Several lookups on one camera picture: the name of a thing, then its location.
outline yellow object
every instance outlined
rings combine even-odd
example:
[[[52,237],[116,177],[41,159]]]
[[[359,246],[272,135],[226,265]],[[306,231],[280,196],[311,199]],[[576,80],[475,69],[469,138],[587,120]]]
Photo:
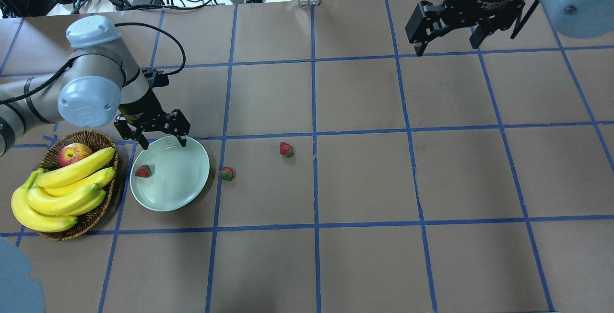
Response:
[[[98,195],[96,184],[89,184],[64,197],[48,195],[42,188],[33,186],[28,190],[28,205],[45,215],[66,215],[67,212],[81,208]]]
[[[96,184],[96,187],[101,189],[111,182],[114,175],[115,169],[113,167],[108,167],[70,185],[56,188],[48,187],[45,188],[45,191],[54,197],[62,197],[70,195],[70,193],[77,191],[77,189],[81,187],[88,186],[89,184]]]
[[[100,149],[79,162],[38,175],[36,184],[42,188],[57,188],[70,185],[98,171],[115,154],[112,147]]]
[[[38,175],[39,171],[32,172],[28,180],[13,192],[11,198],[13,215],[19,223],[38,232],[61,232],[72,228],[77,223],[77,217],[45,216],[32,209],[26,202],[26,195]]]
[[[99,206],[100,203],[105,200],[106,195],[107,193],[105,192],[104,189],[99,189],[97,196],[94,199],[85,203],[83,206],[81,206],[78,209],[66,212],[66,215],[70,215],[70,216],[83,215],[84,213],[89,212],[92,209],[96,208],[96,206]]]

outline red strawberry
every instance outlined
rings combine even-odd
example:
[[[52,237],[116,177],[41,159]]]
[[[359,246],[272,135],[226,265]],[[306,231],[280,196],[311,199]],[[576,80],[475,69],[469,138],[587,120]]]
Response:
[[[134,173],[134,175],[138,176],[138,177],[151,177],[152,176],[152,170],[149,166],[147,166],[146,164],[143,164],[141,167],[139,167],[136,170],[136,173]]]
[[[289,143],[281,142],[279,143],[279,153],[285,157],[292,157],[294,156],[294,149]]]
[[[220,178],[222,178],[222,180],[230,181],[235,178],[235,171],[233,171],[231,167],[224,167],[220,171]]]

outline apple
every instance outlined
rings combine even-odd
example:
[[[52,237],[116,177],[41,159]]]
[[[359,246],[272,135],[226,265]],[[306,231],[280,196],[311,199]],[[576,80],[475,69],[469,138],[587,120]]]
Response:
[[[60,167],[66,167],[69,164],[83,160],[83,158],[90,156],[92,153],[92,149],[85,144],[68,144],[59,151],[58,164]]]

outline plate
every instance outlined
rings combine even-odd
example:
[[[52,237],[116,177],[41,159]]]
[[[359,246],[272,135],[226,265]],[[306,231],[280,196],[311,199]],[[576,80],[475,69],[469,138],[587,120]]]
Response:
[[[140,205],[153,211],[171,211],[191,202],[209,177],[209,156],[202,145],[186,137],[181,147],[175,136],[160,138],[136,156],[130,173],[130,190]],[[151,177],[134,175],[143,164]]]

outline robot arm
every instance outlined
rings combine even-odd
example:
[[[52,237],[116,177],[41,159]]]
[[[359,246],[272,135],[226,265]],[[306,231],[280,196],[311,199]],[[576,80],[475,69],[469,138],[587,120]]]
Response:
[[[152,90],[158,72],[144,75],[108,18],[82,18],[66,36],[75,51],[55,75],[0,85],[0,156],[31,128],[62,119],[93,128],[115,119],[120,135],[138,140],[143,149],[149,145],[144,131],[171,134],[185,146],[190,123],[178,109],[162,110]],[[43,84],[48,86],[31,94]],[[18,100],[10,102],[14,96]]]
[[[555,29],[564,35],[586,38],[614,31],[614,0],[538,2],[542,3]],[[418,56],[423,55],[427,44],[435,38],[462,27],[476,27],[470,43],[473,48],[478,48],[495,31],[511,28],[520,19],[524,6],[524,0],[444,0],[440,5],[421,1],[405,31]],[[528,11],[528,16],[535,6],[537,4]]]

